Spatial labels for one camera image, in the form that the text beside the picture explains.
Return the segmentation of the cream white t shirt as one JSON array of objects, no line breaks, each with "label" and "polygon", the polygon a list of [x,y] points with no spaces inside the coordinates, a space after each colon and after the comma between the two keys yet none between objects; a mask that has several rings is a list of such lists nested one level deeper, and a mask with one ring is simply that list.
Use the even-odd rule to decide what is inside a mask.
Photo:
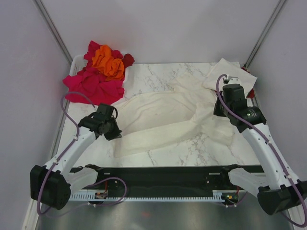
[{"label": "cream white t shirt", "polygon": [[230,145],[233,127],[225,117],[214,116],[214,90],[190,74],[168,84],[172,90],[143,93],[116,105],[122,138],[115,140],[116,158],[169,146],[200,133]]}]

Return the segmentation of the magenta pink t shirt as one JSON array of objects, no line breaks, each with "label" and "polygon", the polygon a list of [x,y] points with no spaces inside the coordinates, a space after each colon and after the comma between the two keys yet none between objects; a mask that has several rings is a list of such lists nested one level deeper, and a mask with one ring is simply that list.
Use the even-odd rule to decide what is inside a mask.
[{"label": "magenta pink t shirt", "polygon": [[[95,51],[100,46],[102,45],[91,41],[87,53],[83,56],[88,61],[86,67],[77,72],[76,75],[68,75],[63,80],[64,85],[68,87],[70,92],[65,96],[68,101],[89,104],[88,99],[90,99],[95,105],[100,103],[113,104],[123,97],[125,91],[123,88],[124,78],[122,80],[106,81],[106,77],[92,67],[92,57],[95,56]],[[120,51],[111,50],[112,56],[120,58],[126,70],[125,57]]]}]

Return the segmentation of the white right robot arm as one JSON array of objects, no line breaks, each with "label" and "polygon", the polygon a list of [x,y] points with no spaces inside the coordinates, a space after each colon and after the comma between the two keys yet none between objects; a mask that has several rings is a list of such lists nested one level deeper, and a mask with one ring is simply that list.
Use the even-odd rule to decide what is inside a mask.
[{"label": "white right robot arm", "polygon": [[239,186],[255,196],[261,208],[273,215],[296,206],[306,212],[307,183],[288,165],[274,142],[262,111],[248,106],[238,78],[222,74],[216,82],[217,101],[213,114],[228,118],[252,147],[265,173],[260,179],[241,166],[231,166],[220,176],[224,188]]}]

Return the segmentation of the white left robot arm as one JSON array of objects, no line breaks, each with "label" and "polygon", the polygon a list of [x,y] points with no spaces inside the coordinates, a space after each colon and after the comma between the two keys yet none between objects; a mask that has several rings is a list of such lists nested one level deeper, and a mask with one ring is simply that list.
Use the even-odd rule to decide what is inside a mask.
[{"label": "white left robot arm", "polygon": [[84,166],[76,173],[71,169],[100,136],[111,141],[121,137],[116,118],[115,107],[100,104],[95,112],[82,118],[76,124],[76,134],[71,137],[63,150],[57,153],[43,166],[36,165],[30,171],[30,197],[37,204],[45,204],[57,210],[67,204],[70,196],[88,185],[101,188],[105,176],[97,171],[96,166]]}]

